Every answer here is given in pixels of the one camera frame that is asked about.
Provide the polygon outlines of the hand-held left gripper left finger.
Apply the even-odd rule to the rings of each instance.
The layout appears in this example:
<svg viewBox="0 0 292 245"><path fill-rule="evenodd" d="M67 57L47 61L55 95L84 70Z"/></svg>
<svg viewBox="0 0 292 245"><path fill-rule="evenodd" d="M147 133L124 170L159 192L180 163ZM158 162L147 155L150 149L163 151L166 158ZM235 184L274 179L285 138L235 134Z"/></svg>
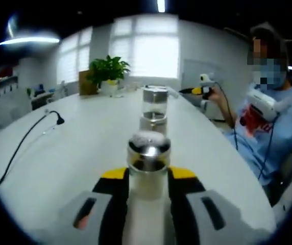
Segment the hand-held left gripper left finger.
<svg viewBox="0 0 292 245"><path fill-rule="evenodd" d="M91 191L83 191L60 209L52 244L121 244L129 197L129 170L109 170Z"/></svg>

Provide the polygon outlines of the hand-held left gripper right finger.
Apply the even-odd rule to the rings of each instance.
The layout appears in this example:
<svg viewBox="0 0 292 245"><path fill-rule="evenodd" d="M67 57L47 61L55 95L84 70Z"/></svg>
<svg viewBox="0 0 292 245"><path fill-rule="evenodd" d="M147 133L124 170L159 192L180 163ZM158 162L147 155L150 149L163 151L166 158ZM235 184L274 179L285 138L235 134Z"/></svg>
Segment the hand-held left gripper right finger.
<svg viewBox="0 0 292 245"><path fill-rule="evenodd" d="M255 229L241 211L190 170L169 167L168 196L176 244L265 244L271 232Z"/></svg>

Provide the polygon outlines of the person's right hand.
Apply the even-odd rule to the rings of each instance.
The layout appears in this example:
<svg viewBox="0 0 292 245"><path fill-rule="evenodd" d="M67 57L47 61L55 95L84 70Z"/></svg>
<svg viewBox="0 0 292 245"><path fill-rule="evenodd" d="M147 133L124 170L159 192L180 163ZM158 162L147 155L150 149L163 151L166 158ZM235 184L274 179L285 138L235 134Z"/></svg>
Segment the person's right hand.
<svg viewBox="0 0 292 245"><path fill-rule="evenodd" d="M219 87L212 87L211 94L208 96L208 99L216 104L220 104L224 101L225 96Z"/></svg>

